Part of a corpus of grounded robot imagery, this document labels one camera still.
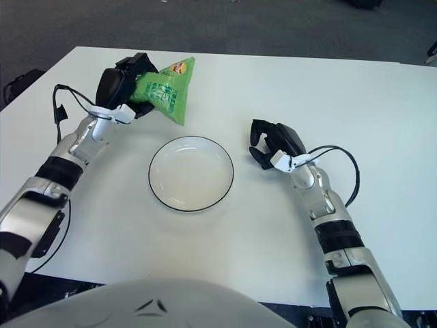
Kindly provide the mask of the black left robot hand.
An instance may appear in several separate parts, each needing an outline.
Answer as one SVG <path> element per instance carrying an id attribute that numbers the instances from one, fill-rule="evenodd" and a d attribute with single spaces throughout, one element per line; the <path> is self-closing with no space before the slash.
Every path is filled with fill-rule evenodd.
<path id="1" fill-rule="evenodd" d="M 137 53 L 116 62 L 114 68 L 107 68 L 102 73 L 96 91 L 96 105 L 114 110 L 116 106 L 126 104 L 135 112 L 135 119 L 148 114 L 154 109 L 153 104 L 145 100 L 137 103 L 130 98 L 137 88 L 137 79 L 149 72 L 158 73 L 158 70 L 146 53 Z"/>

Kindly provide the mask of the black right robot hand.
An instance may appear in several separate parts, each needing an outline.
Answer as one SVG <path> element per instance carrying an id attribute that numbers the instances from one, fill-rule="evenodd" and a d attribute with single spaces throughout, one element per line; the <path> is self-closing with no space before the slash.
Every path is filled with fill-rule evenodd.
<path id="1" fill-rule="evenodd" d="M 266 135 L 264 141 L 268 148 L 267 153 L 263 153 L 256 148 L 262 134 Z M 264 170 L 274 167 L 270 160 L 278 150 L 283 151 L 286 155 L 290 155 L 291 157 L 307 153 L 303 142 L 294 129 L 282 123 L 274 124 L 265 120 L 254 119 L 252 121 L 250 145 L 249 152 L 251 156 Z"/>

